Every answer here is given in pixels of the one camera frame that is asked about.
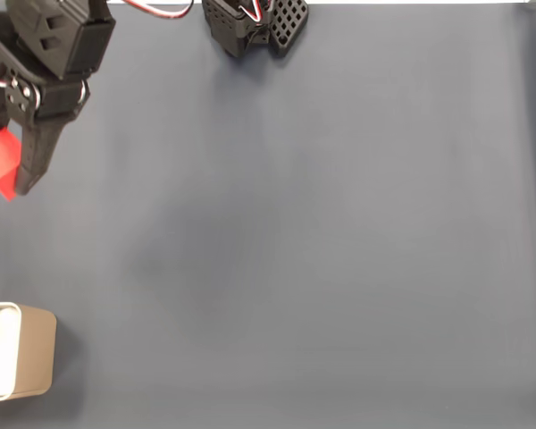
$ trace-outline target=gray mat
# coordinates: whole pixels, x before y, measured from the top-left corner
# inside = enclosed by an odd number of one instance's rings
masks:
[[[0,429],[536,428],[536,6],[315,6],[285,61],[125,7],[0,300]]]

